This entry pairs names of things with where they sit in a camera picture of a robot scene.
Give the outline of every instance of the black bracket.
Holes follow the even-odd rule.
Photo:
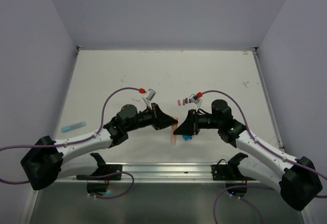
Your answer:
[[[94,177],[97,176],[104,176],[116,172],[121,172],[123,170],[123,166],[121,164],[106,164],[106,162],[103,160],[103,158],[100,156],[98,153],[91,153],[91,156],[94,157],[98,164],[98,169],[91,175]],[[113,180],[113,181],[120,181],[122,178],[122,175],[116,175],[116,176],[111,176],[109,178],[105,177],[103,178],[104,180]],[[77,180],[90,180],[88,176],[76,176]]]
[[[232,157],[227,164],[213,164],[211,165],[211,173],[214,181],[242,181],[244,176],[240,173],[238,165],[248,156],[244,153],[238,153]]]

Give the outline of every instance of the small item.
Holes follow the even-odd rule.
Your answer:
[[[185,141],[192,139],[192,136],[182,136]]]
[[[61,128],[61,132],[67,132],[67,131],[75,130],[75,129],[81,128],[83,126],[86,126],[86,122],[85,121],[79,122],[79,123],[75,123],[75,124],[70,125],[70,126],[64,126],[64,127]]]
[[[143,88],[140,88],[139,90],[139,93],[141,93],[141,94],[144,94],[146,91],[145,91],[145,89],[143,89]]]

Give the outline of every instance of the gray floor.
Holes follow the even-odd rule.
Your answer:
[[[112,194],[127,187],[111,184]],[[214,223],[213,202],[223,184],[139,183],[127,195],[114,200],[86,196],[86,183],[55,183],[38,196],[31,224],[63,223]],[[245,196],[263,214],[265,224],[303,224],[300,212],[291,209],[275,191],[249,189]],[[256,211],[224,194],[216,208],[222,224],[260,223]]]

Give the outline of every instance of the red cable connector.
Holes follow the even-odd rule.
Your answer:
[[[144,93],[146,92],[146,90],[143,89],[143,88],[140,88],[138,91],[139,91],[139,93],[141,93],[141,94],[144,94]]]

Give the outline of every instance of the black mount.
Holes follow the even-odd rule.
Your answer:
[[[296,161],[315,169],[312,161],[306,157]],[[322,190],[319,176],[296,165],[285,169],[285,172],[279,182],[281,196],[293,209],[301,211]]]
[[[50,136],[40,138],[35,145],[53,145]],[[61,171],[62,153],[55,147],[32,148],[22,158],[22,165],[34,190],[40,190],[51,185]]]
[[[161,130],[178,123],[173,117],[163,113],[158,104],[152,103],[152,109],[147,108],[143,112],[137,112],[134,105],[125,105],[112,120],[103,126],[110,133],[112,144],[117,146],[128,139],[127,132],[134,131],[146,126],[152,126],[155,130]]]
[[[212,113],[201,114],[195,109],[189,110],[186,120],[174,131],[174,135],[197,135],[200,129],[218,129],[221,139],[236,147],[235,140],[246,127],[233,118],[231,108],[225,100],[214,100]]]

